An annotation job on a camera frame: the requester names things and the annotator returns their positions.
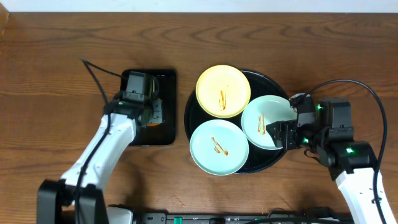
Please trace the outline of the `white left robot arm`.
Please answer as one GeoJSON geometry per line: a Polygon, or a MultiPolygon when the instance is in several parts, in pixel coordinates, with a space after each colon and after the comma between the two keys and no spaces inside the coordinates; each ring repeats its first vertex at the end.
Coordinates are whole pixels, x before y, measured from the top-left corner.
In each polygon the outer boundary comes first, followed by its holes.
{"type": "Polygon", "coordinates": [[[37,194],[37,223],[133,223],[128,208],[108,207],[103,192],[124,150],[140,128],[162,122],[162,102],[113,100],[79,159],[58,181],[45,180],[37,194]]]}

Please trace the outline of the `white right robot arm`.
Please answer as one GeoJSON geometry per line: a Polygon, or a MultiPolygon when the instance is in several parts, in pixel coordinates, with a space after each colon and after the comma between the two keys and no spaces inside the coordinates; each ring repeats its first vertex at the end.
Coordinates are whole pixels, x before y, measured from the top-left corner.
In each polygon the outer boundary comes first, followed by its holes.
{"type": "Polygon", "coordinates": [[[304,148],[328,168],[355,223],[395,223],[371,145],[354,140],[351,105],[343,98],[308,96],[294,106],[297,117],[266,126],[276,147],[304,148]]]}

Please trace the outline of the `mint green plate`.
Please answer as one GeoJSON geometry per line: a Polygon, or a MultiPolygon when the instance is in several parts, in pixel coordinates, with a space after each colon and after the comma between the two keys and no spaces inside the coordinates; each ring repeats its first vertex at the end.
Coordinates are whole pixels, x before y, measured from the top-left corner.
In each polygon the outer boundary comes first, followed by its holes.
{"type": "Polygon", "coordinates": [[[252,100],[244,109],[241,127],[247,139],[255,146],[265,150],[278,150],[266,127],[276,121],[296,119],[297,113],[285,98],[264,95],[252,100]]]}
{"type": "Polygon", "coordinates": [[[230,175],[246,163],[249,143],[237,125],[213,119],[194,130],[190,138],[190,153],[203,171],[212,175],[230,175]]]}

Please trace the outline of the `mint green plate front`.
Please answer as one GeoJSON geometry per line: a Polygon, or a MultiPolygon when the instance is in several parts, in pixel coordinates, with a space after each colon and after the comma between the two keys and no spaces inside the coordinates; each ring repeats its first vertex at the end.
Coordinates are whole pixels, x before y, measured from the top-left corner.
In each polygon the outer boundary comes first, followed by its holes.
{"type": "Polygon", "coordinates": [[[213,119],[194,130],[190,138],[190,153],[203,171],[212,175],[230,175],[246,163],[249,143],[237,125],[213,119]]]}

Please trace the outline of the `yellow plate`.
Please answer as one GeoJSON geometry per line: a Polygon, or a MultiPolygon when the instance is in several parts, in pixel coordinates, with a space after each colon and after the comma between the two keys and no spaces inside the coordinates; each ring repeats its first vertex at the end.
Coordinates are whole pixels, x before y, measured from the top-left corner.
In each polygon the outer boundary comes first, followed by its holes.
{"type": "Polygon", "coordinates": [[[248,78],[230,65],[215,65],[206,69],[195,87],[201,108],[216,118],[231,118],[240,114],[251,98],[248,78]]]}

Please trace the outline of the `orange green scrub sponge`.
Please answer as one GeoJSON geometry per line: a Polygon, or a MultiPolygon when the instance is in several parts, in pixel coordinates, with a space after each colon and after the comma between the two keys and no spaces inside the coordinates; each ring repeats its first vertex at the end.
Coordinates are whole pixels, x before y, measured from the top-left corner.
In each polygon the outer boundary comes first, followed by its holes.
{"type": "Polygon", "coordinates": [[[160,98],[152,102],[152,117],[147,126],[157,126],[163,123],[162,100],[160,98]]]}

